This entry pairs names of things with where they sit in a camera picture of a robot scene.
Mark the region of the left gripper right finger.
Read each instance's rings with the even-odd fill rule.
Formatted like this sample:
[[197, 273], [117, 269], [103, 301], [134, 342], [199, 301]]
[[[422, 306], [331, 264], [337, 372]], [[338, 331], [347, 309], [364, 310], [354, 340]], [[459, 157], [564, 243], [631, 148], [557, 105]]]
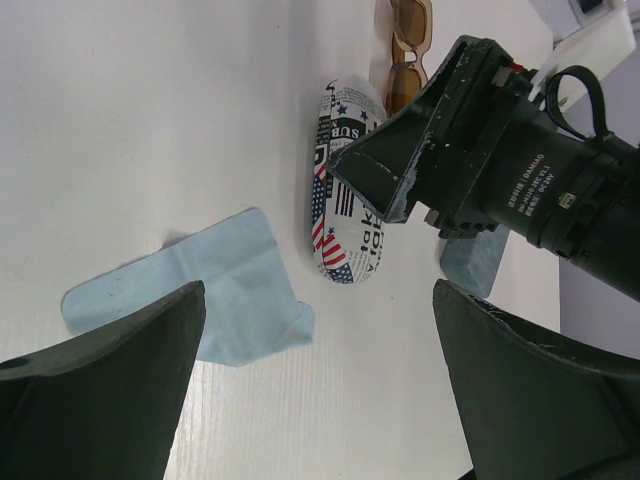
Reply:
[[639, 362], [440, 279], [433, 310], [468, 479], [636, 479]]

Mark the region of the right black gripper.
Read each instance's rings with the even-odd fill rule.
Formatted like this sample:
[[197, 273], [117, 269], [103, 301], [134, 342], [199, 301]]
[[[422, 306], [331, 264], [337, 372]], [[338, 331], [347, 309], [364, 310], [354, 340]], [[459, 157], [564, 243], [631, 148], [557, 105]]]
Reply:
[[415, 205], [442, 236], [503, 226], [631, 298], [639, 295], [639, 150], [609, 127], [581, 65], [535, 91], [491, 39], [459, 37], [425, 87], [328, 169], [384, 222]]

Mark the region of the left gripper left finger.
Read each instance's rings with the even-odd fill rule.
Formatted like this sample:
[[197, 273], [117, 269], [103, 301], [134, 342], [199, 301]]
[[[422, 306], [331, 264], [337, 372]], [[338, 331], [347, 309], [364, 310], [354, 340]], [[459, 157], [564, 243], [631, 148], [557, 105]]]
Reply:
[[190, 282], [1, 364], [4, 479], [161, 479], [205, 322]]

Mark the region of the newspaper print pouch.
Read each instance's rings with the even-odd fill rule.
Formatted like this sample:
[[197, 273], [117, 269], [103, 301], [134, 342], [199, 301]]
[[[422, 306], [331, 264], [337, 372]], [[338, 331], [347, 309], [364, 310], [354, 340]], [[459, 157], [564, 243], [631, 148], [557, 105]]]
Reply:
[[367, 80], [348, 76], [326, 85], [314, 152], [311, 244], [317, 269], [338, 284], [363, 283], [377, 271], [384, 225], [328, 172], [328, 159], [386, 119], [381, 97]]

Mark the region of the blue glasses case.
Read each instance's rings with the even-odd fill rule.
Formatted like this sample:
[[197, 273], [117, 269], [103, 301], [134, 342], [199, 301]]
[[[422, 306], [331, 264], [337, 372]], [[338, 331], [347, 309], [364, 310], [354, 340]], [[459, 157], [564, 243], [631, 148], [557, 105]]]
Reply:
[[509, 230], [479, 233], [473, 239], [447, 240], [440, 256], [445, 277], [471, 294], [487, 299], [504, 255]]

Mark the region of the brown sunglasses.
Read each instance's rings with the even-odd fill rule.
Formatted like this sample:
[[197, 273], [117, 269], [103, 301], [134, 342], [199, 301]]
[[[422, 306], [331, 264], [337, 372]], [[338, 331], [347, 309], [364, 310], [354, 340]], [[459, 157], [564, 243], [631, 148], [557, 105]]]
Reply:
[[406, 107], [428, 83], [423, 65], [431, 49], [434, 14], [431, 1], [385, 1], [390, 8], [391, 65], [384, 92], [388, 117]]

